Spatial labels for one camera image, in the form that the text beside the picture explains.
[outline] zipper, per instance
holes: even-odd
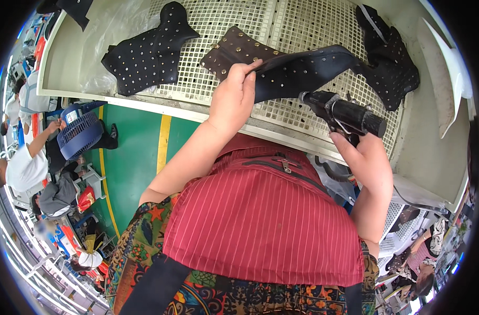
[[[292,170],[290,169],[288,163],[285,162],[285,161],[281,162],[282,166],[277,166],[273,163],[269,163],[269,162],[266,162],[266,161],[248,161],[248,162],[243,162],[242,163],[242,165],[255,165],[255,164],[256,165],[268,166],[268,167],[274,168],[276,170],[279,170],[280,172],[284,172],[286,174],[289,174],[290,176],[293,176],[297,179],[304,180],[306,183],[311,184],[312,186],[315,186],[316,188],[318,188],[319,190],[324,192],[326,195],[328,195],[327,190],[325,189],[325,187],[320,186],[316,181],[312,180],[309,177],[301,175],[299,173],[293,173]]]

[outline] grid mesh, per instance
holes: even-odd
[[[395,241],[393,237],[385,237],[384,240],[380,243],[380,253],[388,253],[393,254],[395,253]]]
[[[384,237],[385,235],[387,235],[388,231],[392,228],[395,221],[399,217],[400,212],[402,211],[404,206],[405,205],[403,204],[390,202],[390,205],[388,206],[388,213],[387,213],[387,219],[385,221],[385,227],[383,228],[383,235],[381,237]]]
[[[386,257],[382,257],[382,258],[379,258],[377,260],[377,266],[378,268],[380,268],[381,270],[381,267],[383,267],[384,265],[387,264],[388,261],[390,261],[390,259],[392,259],[393,255],[388,255]]]
[[[149,14],[159,14],[170,1],[152,0]],[[209,106],[213,90],[219,81],[200,66],[199,61],[218,42],[227,30],[236,25],[250,37],[267,42],[276,2],[269,0],[182,0],[187,11],[188,24],[200,38],[186,41],[181,47],[178,64],[178,82],[159,85],[154,92],[138,95],[170,98]]]
[[[395,232],[399,240],[403,243],[406,242],[409,237],[413,234],[413,228],[418,225],[419,221],[423,216],[425,215],[425,210],[420,210],[420,214],[414,219],[409,222],[406,222],[406,224],[400,224],[399,225],[399,230]]]
[[[285,53],[295,53],[339,44],[367,62],[355,7],[355,4],[345,0],[281,0],[268,46]],[[383,143],[388,156],[391,156],[402,118],[402,106],[395,112],[386,111],[365,78],[354,75],[350,70],[341,73],[320,90],[338,93],[343,98],[349,92],[359,104],[371,105],[373,112],[387,121]],[[327,124],[297,99],[255,104],[252,117],[331,142]]]
[[[170,0],[152,0],[149,15],[159,14]],[[178,82],[159,85],[138,95],[163,97],[209,106],[216,77],[199,65],[200,59],[233,25],[250,37],[285,53],[295,53],[339,44],[367,61],[362,31],[355,18],[356,5],[346,0],[182,0],[189,25],[200,38],[186,41],[180,53]],[[321,90],[347,92],[362,105],[387,121],[383,137],[391,156],[400,126],[403,107],[395,112],[384,110],[380,98],[361,75],[347,70]],[[255,104],[253,118],[274,123],[331,143],[329,128],[308,106],[297,99],[276,99]]]

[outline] white t-shirt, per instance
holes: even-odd
[[[25,107],[32,112],[46,112],[54,111],[57,106],[57,102],[50,102],[50,96],[38,96],[36,95],[36,83],[38,82],[38,71],[31,73],[28,76],[28,80],[22,86],[19,91],[19,101],[21,107]],[[31,112],[20,110],[19,117],[21,117],[21,123],[27,123],[31,126]]]
[[[23,145],[14,154],[7,165],[5,180],[7,185],[18,192],[25,192],[45,179],[48,171],[48,161],[40,150],[31,158],[28,144]]]
[[[103,257],[94,251],[92,254],[80,253],[79,265],[83,267],[96,268],[103,262]]]
[[[9,117],[10,125],[12,127],[17,126],[19,123],[19,100],[15,99],[15,96],[12,96],[5,107],[5,115]]]

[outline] plastic sheet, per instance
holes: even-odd
[[[313,167],[317,170],[318,176],[320,176],[320,180],[322,181],[322,184],[325,186],[325,188],[332,192],[335,192],[337,195],[341,196],[344,200],[348,201],[350,204],[353,205],[356,199],[353,184],[351,184],[351,182],[337,182],[331,179],[325,172],[324,168],[322,166],[318,166],[315,163],[314,157],[315,155],[313,154],[307,155],[307,158],[311,162],[311,165],[313,165]],[[336,171],[337,173],[348,173],[348,169],[344,165],[338,164],[331,160],[326,160],[322,157],[319,158],[319,161],[320,163],[327,162],[331,169]]]
[[[117,80],[101,64],[108,46],[157,27],[160,17],[159,12],[151,12],[151,0],[104,1],[97,5],[102,6],[98,10],[101,14],[91,19],[84,31],[80,89],[83,93],[113,96],[117,91]]]

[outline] red vest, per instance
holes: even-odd
[[[363,280],[355,225],[306,156],[236,135],[173,208],[164,254],[190,268],[279,284]]]

